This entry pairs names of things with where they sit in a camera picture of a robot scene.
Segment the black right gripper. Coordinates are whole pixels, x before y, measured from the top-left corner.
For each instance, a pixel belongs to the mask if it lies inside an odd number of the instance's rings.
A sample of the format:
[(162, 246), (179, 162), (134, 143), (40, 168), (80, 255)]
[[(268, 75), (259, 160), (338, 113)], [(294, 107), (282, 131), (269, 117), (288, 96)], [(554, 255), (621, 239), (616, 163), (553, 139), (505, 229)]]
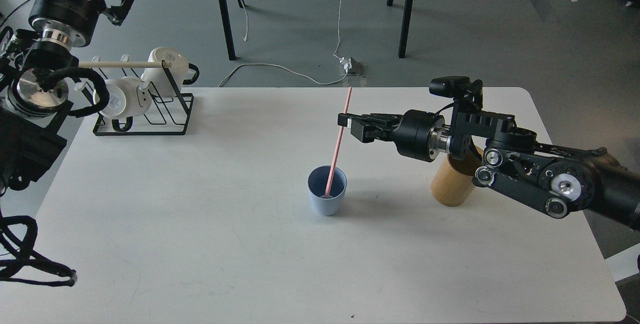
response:
[(435, 132), (445, 125), (443, 116), (422, 110), (408, 110), (402, 115), (339, 113), (337, 122), (350, 128), (350, 134), (363, 143), (393, 142), (400, 155), (425, 162), (438, 156)]

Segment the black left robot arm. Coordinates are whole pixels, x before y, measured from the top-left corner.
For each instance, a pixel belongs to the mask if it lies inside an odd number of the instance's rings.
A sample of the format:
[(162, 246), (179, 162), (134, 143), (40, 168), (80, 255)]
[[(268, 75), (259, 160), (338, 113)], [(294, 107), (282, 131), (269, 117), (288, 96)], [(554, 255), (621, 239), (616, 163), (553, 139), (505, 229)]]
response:
[(22, 191), (53, 165), (67, 141), (58, 135), (66, 117), (105, 109), (106, 83), (82, 68), (73, 48), (93, 39), (100, 15), (123, 23), (134, 0), (35, 0), (29, 30), (1, 31), (2, 191)]

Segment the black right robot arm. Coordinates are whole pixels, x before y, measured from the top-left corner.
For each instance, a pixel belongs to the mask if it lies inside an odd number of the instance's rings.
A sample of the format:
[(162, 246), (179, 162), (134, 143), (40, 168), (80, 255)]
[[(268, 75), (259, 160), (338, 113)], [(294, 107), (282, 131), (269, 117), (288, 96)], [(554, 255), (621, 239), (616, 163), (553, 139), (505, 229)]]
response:
[(436, 113), (339, 114), (359, 141), (393, 142), (400, 155), (432, 162), (439, 153), (478, 158), (471, 181), (553, 218), (590, 210), (639, 230), (639, 177), (605, 148), (543, 144), (514, 116), (454, 105), (450, 123)]

